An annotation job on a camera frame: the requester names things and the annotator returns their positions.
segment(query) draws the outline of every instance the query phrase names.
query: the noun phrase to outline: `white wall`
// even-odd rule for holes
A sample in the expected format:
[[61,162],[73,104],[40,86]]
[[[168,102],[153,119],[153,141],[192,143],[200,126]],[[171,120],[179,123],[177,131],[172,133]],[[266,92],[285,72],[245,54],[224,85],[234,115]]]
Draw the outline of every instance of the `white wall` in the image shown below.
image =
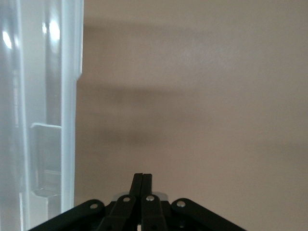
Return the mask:
[[85,1],[76,203],[135,172],[248,230],[308,225],[308,2]]

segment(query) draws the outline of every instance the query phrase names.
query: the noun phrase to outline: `metal rivet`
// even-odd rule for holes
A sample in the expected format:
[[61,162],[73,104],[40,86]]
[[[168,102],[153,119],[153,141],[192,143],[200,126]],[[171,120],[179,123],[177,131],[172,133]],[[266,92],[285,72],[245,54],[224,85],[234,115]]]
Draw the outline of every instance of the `metal rivet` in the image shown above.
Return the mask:
[[149,195],[146,197],[147,201],[153,201],[155,199],[155,197],[153,197],[152,195]]
[[91,204],[90,209],[95,209],[98,207],[98,204]]
[[183,207],[186,206],[186,204],[185,204],[185,202],[183,202],[183,201],[178,201],[178,202],[177,202],[177,206],[183,208]]
[[124,202],[128,202],[128,201],[130,201],[130,198],[129,197],[124,197],[123,201]]

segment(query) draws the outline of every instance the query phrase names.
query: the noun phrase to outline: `transparent plastic bin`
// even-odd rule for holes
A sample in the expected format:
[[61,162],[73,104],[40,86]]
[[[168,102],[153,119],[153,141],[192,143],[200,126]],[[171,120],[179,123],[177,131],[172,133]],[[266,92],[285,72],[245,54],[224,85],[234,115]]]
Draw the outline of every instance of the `transparent plastic bin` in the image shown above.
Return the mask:
[[82,0],[0,0],[0,231],[74,203]]

